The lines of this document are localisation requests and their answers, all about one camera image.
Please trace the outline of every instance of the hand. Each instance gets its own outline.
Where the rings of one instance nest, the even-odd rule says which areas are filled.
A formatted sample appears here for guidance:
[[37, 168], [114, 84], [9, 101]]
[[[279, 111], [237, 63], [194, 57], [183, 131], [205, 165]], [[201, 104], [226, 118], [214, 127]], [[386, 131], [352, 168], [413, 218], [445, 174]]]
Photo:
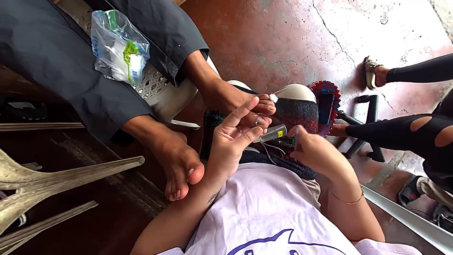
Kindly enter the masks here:
[[293, 127], [288, 137], [297, 134], [296, 150], [289, 156], [331, 180], [346, 180], [355, 176], [349, 161], [329, 141], [317, 134], [310, 134], [301, 125]]
[[258, 97], [241, 105], [228, 115], [225, 120], [214, 129], [211, 154], [207, 165], [207, 173], [215, 172], [216, 176], [228, 179], [238, 167], [242, 151], [256, 138], [263, 134], [259, 126], [241, 132], [237, 127], [251, 109], [259, 102]]

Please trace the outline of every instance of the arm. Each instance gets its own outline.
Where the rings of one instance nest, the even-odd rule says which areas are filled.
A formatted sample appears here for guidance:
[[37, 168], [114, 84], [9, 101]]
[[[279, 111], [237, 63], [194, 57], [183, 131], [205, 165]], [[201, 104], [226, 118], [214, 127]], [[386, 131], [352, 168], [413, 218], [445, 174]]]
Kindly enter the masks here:
[[384, 242], [384, 233], [362, 197], [360, 183], [348, 160], [326, 139], [309, 134], [302, 126], [291, 129], [288, 136], [296, 133], [298, 145], [291, 157], [331, 181], [327, 218], [351, 241], [369, 238]]
[[347, 165], [339, 167], [344, 167], [347, 172], [345, 171], [342, 176], [328, 177], [331, 180], [331, 185], [327, 218], [351, 241], [357, 242], [369, 238], [385, 242], [379, 222], [368, 206], [366, 199], [362, 197], [362, 190], [354, 169], [349, 162], [347, 162]]
[[207, 169], [184, 199], [172, 202], [143, 230], [131, 255], [154, 255], [174, 247], [184, 249], [227, 178]]
[[154, 255], [175, 247], [185, 248], [223, 183], [238, 167], [242, 151], [263, 133], [261, 127], [247, 132], [236, 128], [258, 104], [259, 98], [241, 105], [214, 130], [206, 173], [182, 200], [172, 202], [143, 230], [131, 255]]

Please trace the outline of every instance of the sandal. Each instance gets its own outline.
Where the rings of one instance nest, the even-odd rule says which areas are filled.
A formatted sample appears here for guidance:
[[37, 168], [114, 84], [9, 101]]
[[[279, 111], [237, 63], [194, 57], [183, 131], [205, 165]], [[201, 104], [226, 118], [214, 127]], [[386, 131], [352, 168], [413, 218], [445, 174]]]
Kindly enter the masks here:
[[377, 88], [375, 84], [376, 76], [371, 72], [371, 69], [382, 64], [378, 64], [376, 61], [369, 59], [370, 56], [365, 58], [365, 74], [366, 74], [366, 86], [370, 90], [375, 90]]
[[417, 181], [421, 176], [412, 176], [407, 180], [404, 187], [398, 193], [398, 204], [406, 207], [409, 202], [412, 202], [421, 196], [417, 190]]

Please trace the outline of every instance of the gauze package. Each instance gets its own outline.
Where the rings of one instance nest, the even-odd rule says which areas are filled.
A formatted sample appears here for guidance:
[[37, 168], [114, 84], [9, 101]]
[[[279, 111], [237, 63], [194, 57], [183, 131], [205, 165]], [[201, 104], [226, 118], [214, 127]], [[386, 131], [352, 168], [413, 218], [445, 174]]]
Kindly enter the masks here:
[[91, 45], [96, 56], [94, 68], [105, 77], [139, 84], [149, 59], [149, 42], [117, 10], [93, 11]]

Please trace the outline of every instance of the foot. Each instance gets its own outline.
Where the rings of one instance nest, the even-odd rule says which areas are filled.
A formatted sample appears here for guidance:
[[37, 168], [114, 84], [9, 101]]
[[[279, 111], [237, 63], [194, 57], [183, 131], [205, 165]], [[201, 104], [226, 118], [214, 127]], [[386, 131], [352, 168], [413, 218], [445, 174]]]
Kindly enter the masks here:
[[187, 183], [198, 183], [204, 174], [204, 165], [198, 153], [187, 145], [187, 138], [167, 128], [151, 148], [154, 156], [164, 168], [167, 177], [165, 196], [170, 201], [183, 199], [189, 187]]
[[371, 72], [376, 76], [375, 85], [376, 87], [382, 87], [387, 84], [387, 74], [390, 69], [383, 65], [378, 65], [371, 69]]
[[243, 105], [245, 102], [250, 101], [255, 96], [260, 99], [258, 105], [252, 109], [253, 112], [250, 112], [247, 116], [242, 118], [241, 122], [239, 123], [243, 132], [247, 131], [247, 129], [249, 128], [256, 126], [257, 124], [263, 129], [266, 129], [269, 124], [272, 123], [272, 120], [270, 118], [256, 114], [262, 113], [263, 115], [268, 116], [275, 113], [275, 104], [269, 98], [269, 95], [252, 95], [243, 92], [220, 78], [212, 79], [209, 86], [206, 86], [206, 88], [207, 89], [203, 91], [200, 90], [205, 105], [209, 109], [219, 109], [225, 115], [230, 114], [236, 108]]
[[204, 165], [198, 153], [187, 145], [185, 135], [172, 131], [149, 115], [141, 115], [126, 122], [122, 129], [148, 147], [165, 171], [165, 196], [170, 201], [183, 199], [189, 187], [198, 183], [204, 174]]
[[349, 125], [334, 123], [332, 129], [329, 131], [329, 136], [348, 137], [348, 135], [346, 134], [347, 126]]

